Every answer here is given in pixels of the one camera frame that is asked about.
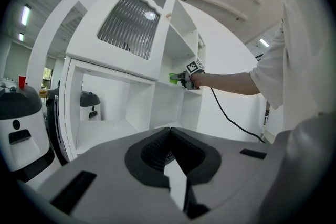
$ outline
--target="black slot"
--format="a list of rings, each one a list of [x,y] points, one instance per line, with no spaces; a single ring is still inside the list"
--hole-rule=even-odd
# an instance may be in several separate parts
[[[243,149],[240,153],[258,159],[264,159],[267,155],[265,152],[248,150],[247,148]]]
[[[57,197],[51,202],[53,206],[62,212],[69,214],[87,191],[97,175],[81,171]]]
[[[9,134],[9,143],[11,145],[14,145],[29,138],[31,138],[31,135],[27,129],[20,130]]]
[[[93,111],[93,112],[91,112],[90,114],[89,114],[89,119],[90,118],[93,118],[93,117],[95,117],[95,116],[97,116],[98,115],[98,112],[97,111]]]

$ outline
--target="ribbed glass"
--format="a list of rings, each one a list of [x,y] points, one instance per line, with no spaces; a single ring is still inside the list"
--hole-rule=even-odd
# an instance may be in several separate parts
[[[148,59],[160,16],[142,0],[120,0],[98,33],[98,38]]]

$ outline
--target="cabinet door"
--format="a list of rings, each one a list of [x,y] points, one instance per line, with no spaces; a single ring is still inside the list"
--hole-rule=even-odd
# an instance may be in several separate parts
[[[66,54],[157,80],[175,0],[97,0]]]

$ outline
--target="green object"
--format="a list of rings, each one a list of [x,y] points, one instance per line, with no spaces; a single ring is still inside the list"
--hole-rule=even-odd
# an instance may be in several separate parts
[[[170,79],[170,77],[173,76],[173,75],[176,75],[176,74],[174,74],[174,73],[170,73],[169,74],[169,82],[172,83],[172,84],[177,85],[177,83],[178,83],[177,79]]]

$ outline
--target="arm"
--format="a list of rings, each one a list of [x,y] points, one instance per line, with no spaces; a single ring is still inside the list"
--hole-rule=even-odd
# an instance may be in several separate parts
[[[196,87],[208,86],[244,95],[261,93],[273,108],[277,108],[282,105],[284,50],[285,38],[281,24],[270,48],[250,73],[229,75],[198,73],[192,75],[191,80],[195,82]]]
[[[249,73],[230,75],[197,73],[191,77],[191,80],[195,82],[197,88],[200,86],[208,86],[214,89],[244,95],[260,93]]]

